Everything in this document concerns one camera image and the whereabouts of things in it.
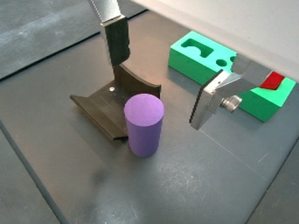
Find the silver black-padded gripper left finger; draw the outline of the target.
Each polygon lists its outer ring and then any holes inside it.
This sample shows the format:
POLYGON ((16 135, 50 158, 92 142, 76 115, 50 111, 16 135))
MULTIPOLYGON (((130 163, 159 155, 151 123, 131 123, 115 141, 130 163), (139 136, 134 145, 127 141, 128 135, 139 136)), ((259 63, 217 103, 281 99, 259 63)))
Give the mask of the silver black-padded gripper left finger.
POLYGON ((127 17, 120 12, 118 0, 88 0, 88 3, 99 19, 111 66, 119 66, 130 57, 127 17))

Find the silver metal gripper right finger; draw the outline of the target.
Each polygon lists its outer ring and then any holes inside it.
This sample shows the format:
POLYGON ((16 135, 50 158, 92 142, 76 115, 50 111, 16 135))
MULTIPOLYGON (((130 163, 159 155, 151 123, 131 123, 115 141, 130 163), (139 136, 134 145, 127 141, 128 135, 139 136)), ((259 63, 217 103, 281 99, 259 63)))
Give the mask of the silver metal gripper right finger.
POLYGON ((233 73, 219 70, 200 87, 190 118, 190 124, 196 130, 219 107, 230 112, 238 108, 242 103, 239 94, 257 88, 273 72, 270 68, 241 54, 234 60, 231 71, 233 73))

